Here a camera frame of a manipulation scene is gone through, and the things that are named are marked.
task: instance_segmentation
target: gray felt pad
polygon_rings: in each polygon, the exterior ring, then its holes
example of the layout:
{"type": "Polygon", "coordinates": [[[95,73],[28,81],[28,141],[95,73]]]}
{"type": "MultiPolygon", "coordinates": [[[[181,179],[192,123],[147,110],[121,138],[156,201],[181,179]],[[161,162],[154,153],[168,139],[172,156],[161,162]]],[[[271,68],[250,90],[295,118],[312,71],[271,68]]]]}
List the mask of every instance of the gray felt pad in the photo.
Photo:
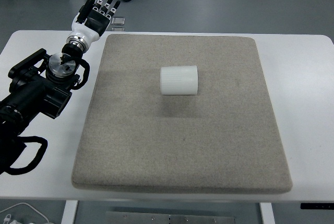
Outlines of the gray felt pad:
{"type": "Polygon", "coordinates": [[[130,192],[289,191],[255,41],[110,35],[72,182],[130,192]],[[161,95],[160,67],[182,65],[198,66],[198,95],[161,95]]]}

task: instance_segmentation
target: robotic arm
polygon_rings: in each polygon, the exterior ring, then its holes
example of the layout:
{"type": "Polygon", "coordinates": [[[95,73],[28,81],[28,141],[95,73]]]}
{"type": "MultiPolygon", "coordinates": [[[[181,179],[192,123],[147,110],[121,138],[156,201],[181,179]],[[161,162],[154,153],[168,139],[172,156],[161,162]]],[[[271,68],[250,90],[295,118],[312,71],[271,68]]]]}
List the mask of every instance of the robotic arm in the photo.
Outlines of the robotic arm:
{"type": "Polygon", "coordinates": [[[110,24],[120,1],[110,9],[113,0],[87,0],[72,23],[72,32],[61,53],[48,55],[40,49],[15,65],[8,74],[12,79],[10,94],[0,101],[0,174],[19,175],[33,170],[43,158],[47,140],[41,137],[20,137],[29,123],[43,113],[58,117],[72,96],[71,90],[80,89],[88,80],[89,64],[82,59],[92,42],[99,40],[110,24]],[[80,82],[76,70],[85,71],[80,82]],[[25,168],[11,168],[25,143],[40,143],[35,158],[25,168]]]}

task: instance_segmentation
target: white table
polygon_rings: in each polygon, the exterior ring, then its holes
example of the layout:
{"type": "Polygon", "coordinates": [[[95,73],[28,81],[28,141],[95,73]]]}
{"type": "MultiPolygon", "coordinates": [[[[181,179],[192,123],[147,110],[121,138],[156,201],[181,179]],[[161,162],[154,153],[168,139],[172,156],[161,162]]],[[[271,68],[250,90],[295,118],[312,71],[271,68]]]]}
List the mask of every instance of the white table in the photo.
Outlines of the white table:
{"type": "MultiPolygon", "coordinates": [[[[0,99],[8,95],[8,71],[40,48],[60,52],[69,31],[18,31],[0,55],[0,99]]],[[[73,96],[57,119],[38,115],[22,136],[49,141],[46,154],[28,174],[0,175],[1,198],[164,199],[174,201],[334,202],[334,45],[326,36],[276,34],[191,34],[242,36],[256,41],[273,110],[287,156],[293,188],[278,195],[142,194],[78,190],[71,172],[96,80],[106,37],[84,55],[91,66],[88,83],[73,96]]],[[[133,33],[190,35],[189,33],[133,33]]],[[[25,166],[38,145],[30,144],[15,166],[25,166]]]]}

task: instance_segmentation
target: white cylinder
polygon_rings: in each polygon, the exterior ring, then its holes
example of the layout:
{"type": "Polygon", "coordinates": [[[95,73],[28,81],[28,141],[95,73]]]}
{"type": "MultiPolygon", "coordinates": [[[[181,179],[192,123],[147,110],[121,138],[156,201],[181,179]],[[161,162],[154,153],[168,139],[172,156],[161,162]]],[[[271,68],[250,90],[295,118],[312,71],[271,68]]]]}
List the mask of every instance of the white cylinder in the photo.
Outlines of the white cylinder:
{"type": "Polygon", "coordinates": [[[197,66],[167,66],[160,69],[162,95],[196,95],[197,66]]]}

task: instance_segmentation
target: white cable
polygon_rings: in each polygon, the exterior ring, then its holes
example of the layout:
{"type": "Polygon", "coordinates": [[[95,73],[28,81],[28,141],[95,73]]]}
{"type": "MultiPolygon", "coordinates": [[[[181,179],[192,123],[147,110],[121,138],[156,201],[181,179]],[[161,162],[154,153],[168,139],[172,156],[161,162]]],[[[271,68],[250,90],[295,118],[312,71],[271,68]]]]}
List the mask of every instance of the white cable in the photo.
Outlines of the white cable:
{"type": "Polygon", "coordinates": [[[36,213],[40,214],[40,215],[47,221],[46,224],[51,223],[51,222],[49,222],[49,219],[47,219],[47,217],[46,217],[45,215],[43,215],[41,212],[39,212],[39,211],[38,211],[37,209],[35,209],[33,206],[31,206],[30,204],[25,203],[25,202],[20,202],[20,203],[18,203],[18,204],[12,205],[11,207],[8,207],[8,208],[6,208],[6,209],[4,209],[4,210],[1,210],[0,213],[2,213],[2,212],[4,212],[4,211],[7,211],[7,210],[9,210],[9,209],[11,209],[11,208],[13,208],[13,207],[18,206],[18,205],[26,205],[26,206],[28,206],[28,207],[31,207],[36,213]]]}
{"type": "Polygon", "coordinates": [[[10,219],[11,219],[11,214],[6,215],[4,219],[4,224],[8,224],[10,222],[10,219]]]}

